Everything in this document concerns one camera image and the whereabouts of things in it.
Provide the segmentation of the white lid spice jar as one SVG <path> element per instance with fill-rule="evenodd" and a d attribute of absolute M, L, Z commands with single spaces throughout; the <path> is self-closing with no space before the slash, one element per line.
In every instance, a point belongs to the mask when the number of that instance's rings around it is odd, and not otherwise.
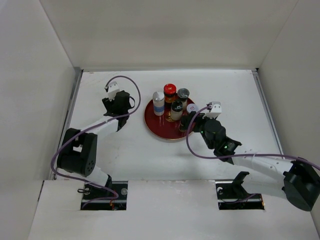
<path fill-rule="evenodd" d="M 191 112 L 198 112 L 198 111 L 199 111 L 199 108 L 194 103 L 188 104 L 187 107 L 186 107 L 186 112 L 188 114 L 190 114 Z"/>

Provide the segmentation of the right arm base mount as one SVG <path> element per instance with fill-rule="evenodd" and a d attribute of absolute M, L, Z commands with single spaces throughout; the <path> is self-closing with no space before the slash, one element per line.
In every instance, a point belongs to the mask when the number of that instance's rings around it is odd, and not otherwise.
<path fill-rule="evenodd" d="M 261 194 L 248 193 L 242 186 L 250 173 L 241 171 L 234 179 L 215 181 L 219 210 L 264 210 Z"/>

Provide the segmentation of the black lid pepper shaker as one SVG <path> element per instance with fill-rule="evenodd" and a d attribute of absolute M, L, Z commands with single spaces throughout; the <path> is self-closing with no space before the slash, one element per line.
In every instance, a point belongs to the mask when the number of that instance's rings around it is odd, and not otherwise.
<path fill-rule="evenodd" d="M 179 129 L 179 131 L 180 131 L 181 133 L 184 133 L 184 132 L 186 132 L 186 131 L 187 131 L 188 126 L 180 123 L 180 125 L 179 125 L 179 128 L 178 128 L 178 129 Z"/>

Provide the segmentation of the red lid chili sauce jar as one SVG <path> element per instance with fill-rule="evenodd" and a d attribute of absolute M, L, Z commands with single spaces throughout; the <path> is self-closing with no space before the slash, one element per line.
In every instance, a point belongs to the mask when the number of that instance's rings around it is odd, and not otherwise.
<path fill-rule="evenodd" d="M 164 103 L 170 107 L 176 99 L 177 87 L 173 83 L 168 83 L 163 87 Z"/>

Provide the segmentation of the silver lid blue label bottle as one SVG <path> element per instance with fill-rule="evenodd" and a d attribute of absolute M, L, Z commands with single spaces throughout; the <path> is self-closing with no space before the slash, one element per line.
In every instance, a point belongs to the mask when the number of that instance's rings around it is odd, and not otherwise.
<path fill-rule="evenodd" d="M 165 95 L 161 91 L 155 91 L 152 95 L 153 111 L 156 116 L 162 116 L 165 112 Z"/>

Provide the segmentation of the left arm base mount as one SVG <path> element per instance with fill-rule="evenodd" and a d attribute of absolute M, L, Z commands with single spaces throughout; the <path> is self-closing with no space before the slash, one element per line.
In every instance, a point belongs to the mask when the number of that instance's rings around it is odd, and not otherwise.
<path fill-rule="evenodd" d="M 118 194 L 118 198 L 112 199 L 115 195 L 101 188 L 85 184 L 77 192 L 81 194 L 80 209 L 82 211 L 125 211 L 127 209 L 128 182 L 113 181 L 110 186 Z"/>

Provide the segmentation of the black knob white grinder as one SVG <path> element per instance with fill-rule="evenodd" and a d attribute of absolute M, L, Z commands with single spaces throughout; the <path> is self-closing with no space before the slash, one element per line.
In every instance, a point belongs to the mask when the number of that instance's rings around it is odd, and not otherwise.
<path fill-rule="evenodd" d="M 183 114 L 183 103 L 177 99 L 171 104 L 170 117 L 174 121 L 180 120 Z"/>

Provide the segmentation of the clear lid white shaker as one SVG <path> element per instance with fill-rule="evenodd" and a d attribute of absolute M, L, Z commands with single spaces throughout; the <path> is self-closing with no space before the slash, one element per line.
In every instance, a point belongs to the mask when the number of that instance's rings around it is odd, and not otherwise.
<path fill-rule="evenodd" d="M 187 103 L 190 92 L 187 88 L 180 88 L 177 91 L 178 99 L 185 105 Z"/>

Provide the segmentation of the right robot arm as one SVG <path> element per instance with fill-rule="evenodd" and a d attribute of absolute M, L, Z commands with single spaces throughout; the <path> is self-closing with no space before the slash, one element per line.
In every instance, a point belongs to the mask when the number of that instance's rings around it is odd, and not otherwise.
<path fill-rule="evenodd" d="M 266 175 L 278 182 L 278 186 L 258 183 L 259 190 L 285 198 L 296 208 L 310 212 L 320 196 L 320 167 L 304 158 L 276 153 L 254 153 L 252 150 L 238 153 L 242 143 L 227 137 L 226 129 L 215 118 L 200 111 L 192 111 L 180 119 L 179 128 L 187 134 L 200 133 L 212 159 Z"/>

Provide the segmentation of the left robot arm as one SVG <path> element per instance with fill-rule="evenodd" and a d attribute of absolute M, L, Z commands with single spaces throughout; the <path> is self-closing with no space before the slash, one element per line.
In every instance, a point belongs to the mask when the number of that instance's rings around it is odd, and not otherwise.
<path fill-rule="evenodd" d="M 70 173 L 72 179 L 95 186 L 96 195 L 103 200 L 112 195 L 112 178 L 96 165 L 98 139 L 122 129 L 134 107 L 131 100 L 133 97 L 124 90 L 117 92 L 113 100 L 104 98 L 103 117 L 84 129 L 69 128 L 57 155 L 58 169 Z"/>

